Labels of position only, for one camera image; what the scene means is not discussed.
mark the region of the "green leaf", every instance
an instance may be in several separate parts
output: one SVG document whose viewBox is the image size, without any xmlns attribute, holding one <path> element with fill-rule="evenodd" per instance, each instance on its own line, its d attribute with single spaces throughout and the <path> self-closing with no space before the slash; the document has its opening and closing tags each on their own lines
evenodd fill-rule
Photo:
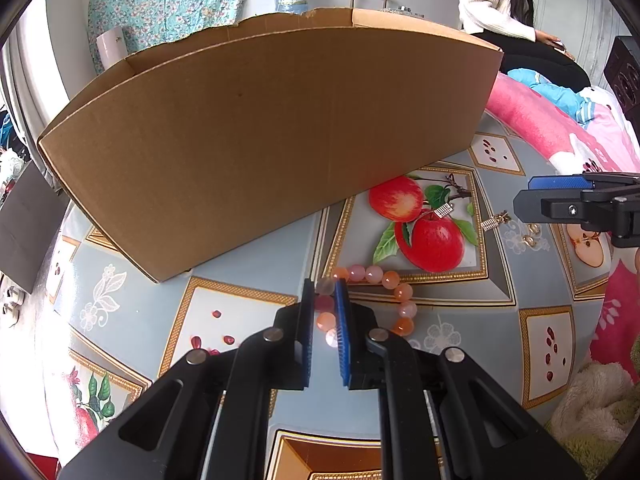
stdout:
<svg viewBox="0 0 640 480">
<path fill-rule="evenodd" d="M 111 399 L 109 399 L 109 401 L 102 407 L 102 416 L 104 418 L 108 418 L 113 416 L 115 412 L 116 407 L 113 405 L 113 402 L 111 402 Z"/>
<path fill-rule="evenodd" d="M 100 391 L 98 392 L 98 399 L 107 400 L 111 395 L 111 385 L 109 384 L 109 376 L 105 375 L 100 383 Z"/>
<path fill-rule="evenodd" d="M 89 416 L 91 417 L 91 420 L 94 422 L 95 430 L 100 431 L 98 429 L 98 419 L 95 418 L 95 413 L 93 412 L 93 410 L 85 410 L 85 411 L 89 414 Z"/>
<path fill-rule="evenodd" d="M 98 381 L 95 380 L 95 376 L 91 374 L 91 379 L 89 379 L 89 397 L 95 397 L 95 394 L 98 392 Z"/>
<path fill-rule="evenodd" d="M 402 238 L 404 238 L 404 243 L 411 247 L 411 237 L 409 236 L 409 228 L 406 222 L 402 224 Z"/>
<path fill-rule="evenodd" d="M 98 413 L 100 411 L 100 401 L 98 400 L 98 397 L 89 397 L 89 408 L 94 410 L 95 413 Z"/>
<path fill-rule="evenodd" d="M 448 187 L 438 186 L 436 184 L 427 186 L 424 189 L 424 197 L 429 202 L 431 209 L 437 209 L 441 205 L 447 203 L 447 196 L 449 196 L 451 190 Z"/>
<path fill-rule="evenodd" d="M 373 251 L 373 264 L 381 262 L 388 256 L 395 256 L 398 252 L 398 242 L 394 233 L 395 222 L 391 222 L 389 227 L 382 233 L 376 250 Z"/>
<path fill-rule="evenodd" d="M 477 247 L 478 234 L 476 234 L 476 230 L 474 229 L 473 224 L 471 222 L 467 222 L 466 220 L 459 220 L 457 218 L 452 218 L 452 220 L 458 226 L 458 229 L 460 229 L 463 237 L 465 237 L 470 244 L 473 244 Z"/>
</svg>

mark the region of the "black pants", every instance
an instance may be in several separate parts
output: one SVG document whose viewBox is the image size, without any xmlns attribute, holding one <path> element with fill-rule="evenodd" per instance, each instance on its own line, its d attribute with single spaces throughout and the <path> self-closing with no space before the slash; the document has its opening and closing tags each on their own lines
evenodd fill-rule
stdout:
<svg viewBox="0 0 640 480">
<path fill-rule="evenodd" d="M 489 30 L 474 36 L 502 49 L 504 57 L 500 72 L 506 74 L 514 68 L 529 68 L 542 74 L 553 84 L 570 88 L 574 92 L 591 86 L 589 76 L 575 61 L 544 43 L 510 38 Z"/>
</svg>

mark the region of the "woman's hand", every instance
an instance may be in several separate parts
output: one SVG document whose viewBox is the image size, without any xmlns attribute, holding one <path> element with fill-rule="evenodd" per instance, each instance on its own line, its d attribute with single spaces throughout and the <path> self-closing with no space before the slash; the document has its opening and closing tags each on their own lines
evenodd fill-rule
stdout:
<svg viewBox="0 0 640 480">
<path fill-rule="evenodd" d="M 548 46 L 552 46 L 554 48 L 557 48 L 559 45 L 562 44 L 562 42 L 560 41 L 560 38 L 556 38 L 555 36 L 552 36 L 551 34 L 547 34 L 546 32 L 542 32 L 541 30 L 536 30 L 536 41 L 539 41 L 540 43 L 548 44 Z"/>
</svg>

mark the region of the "white sweater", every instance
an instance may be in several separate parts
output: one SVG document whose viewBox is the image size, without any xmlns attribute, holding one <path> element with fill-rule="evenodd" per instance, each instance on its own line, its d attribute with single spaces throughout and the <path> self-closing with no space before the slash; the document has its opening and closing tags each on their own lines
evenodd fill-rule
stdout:
<svg viewBox="0 0 640 480">
<path fill-rule="evenodd" d="M 511 0 L 459 0 L 462 30 L 476 34 L 485 29 L 498 34 L 536 41 L 536 31 L 512 18 Z"/>
</svg>

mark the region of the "white cylinder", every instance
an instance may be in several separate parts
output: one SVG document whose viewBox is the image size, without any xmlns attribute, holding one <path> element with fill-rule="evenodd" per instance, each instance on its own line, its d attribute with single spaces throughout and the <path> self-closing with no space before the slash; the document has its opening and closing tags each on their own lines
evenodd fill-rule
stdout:
<svg viewBox="0 0 640 480">
<path fill-rule="evenodd" d="M 129 55 L 127 46 L 124 44 L 124 35 L 121 26 L 107 30 L 104 34 L 95 38 L 95 41 L 98 44 L 100 60 L 105 70 Z"/>
</svg>

